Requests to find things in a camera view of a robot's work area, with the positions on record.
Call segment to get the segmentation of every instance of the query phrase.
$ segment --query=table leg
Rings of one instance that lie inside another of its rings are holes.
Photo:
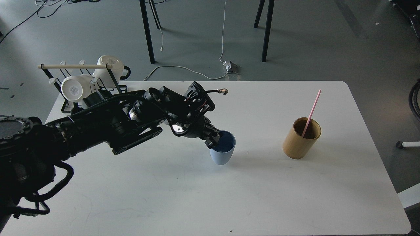
[[[261,13],[264,8],[264,3],[265,3],[265,0],[260,0],[260,5],[258,6],[257,17],[255,17],[254,28],[258,28],[258,23],[260,22]]]
[[[270,38],[271,20],[273,19],[274,0],[268,2],[267,23],[265,25],[264,45],[262,47],[262,62],[267,60],[268,40]]]
[[[150,63],[154,64],[156,63],[156,61],[155,61],[155,55],[153,54],[152,39],[150,36],[149,21],[147,19],[146,3],[144,0],[140,0],[140,9],[142,10],[144,33],[146,34],[146,42],[147,42],[147,49],[149,50]]]
[[[150,1],[150,7],[152,8],[152,12],[153,12],[153,18],[155,19],[155,23],[156,23],[156,27],[157,29],[162,28],[162,26],[160,25],[160,21],[159,21],[159,17],[158,12],[156,11],[156,7],[155,7],[155,1],[154,0],[149,0]]]

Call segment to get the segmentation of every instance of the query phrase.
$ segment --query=bamboo cup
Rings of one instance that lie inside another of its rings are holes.
[[[321,127],[311,119],[305,136],[301,137],[308,118],[301,117],[294,121],[293,127],[283,143],[284,153],[293,159],[300,159],[306,155],[312,145],[321,135]]]

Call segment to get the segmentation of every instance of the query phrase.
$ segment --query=light blue plastic cup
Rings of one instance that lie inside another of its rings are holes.
[[[216,164],[224,165],[232,157],[236,140],[233,134],[228,131],[221,130],[219,133],[219,144],[210,149],[210,156]]]

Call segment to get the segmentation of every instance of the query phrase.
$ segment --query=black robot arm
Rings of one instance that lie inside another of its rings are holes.
[[[73,109],[70,116],[45,125],[36,117],[0,119],[0,232],[10,215],[47,214],[44,201],[73,176],[72,167],[63,161],[100,143],[108,143],[118,155],[159,135],[158,125],[166,123],[176,136],[216,146],[219,130],[204,116],[215,108],[209,92],[227,90],[205,91],[197,82],[184,95],[165,86],[117,95],[100,90],[83,99],[86,109]],[[67,176],[49,192],[38,194],[53,182],[55,167],[67,170]],[[22,197],[35,202],[35,209],[18,207]]]

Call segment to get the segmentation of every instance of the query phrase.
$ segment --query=dish rack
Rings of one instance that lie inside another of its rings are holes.
[[[119,85],[117,83],[117,80],[115,79],[115,76],[111,71],[111,69],[112,69],[111,64],[85,65],[84,60],[81,60],[78,65],[66,65],[66,63],[63,61],[63,62],[61,62],[60,65],[41,64],[41,65],[38,65],[38,68],[42,69],[44,71],[44,73],[47,75],[47,77],[50,80],[49,83],[53,84],[55,86],[55,88],[59,91],[61,96],[63,96],[63,94],[61,92],[62,80],[60,79],[60,77],[63,76],[64,77],[63,80],[64,80],[65,78],[67,78],[69,76],[72,76],[71,73],[73,73],[74,69],[80,71],[81,74],[88,73],[89,75],[92,75],[92,73],[90,73],[89,69],[107,69],[112,81],[115,84],[115,88],[107,89],[107,88],[105,88],[104,83],[102,82],[102,80],[100,78],[94,78],[92,80],[92,84],[95,87],[94,90],[96,91],[97,89],[100,89],[100,90],[107,90],[107,91],[110,91],[110,92],[116,91],[119,94],[127,92],[127,86],[126,85]],[[49,71],[49,69],[59,70],[59,71],[57,71],[57,76],[53,76],[51,74],[51,72]],[[62,113],[71,113],[71,109],[81,107],[81,104],[79,104],[77,102],[69,102],[64,96],[63,96],[63,98],[64,98],[64,103],[61,107],[61,112]]]

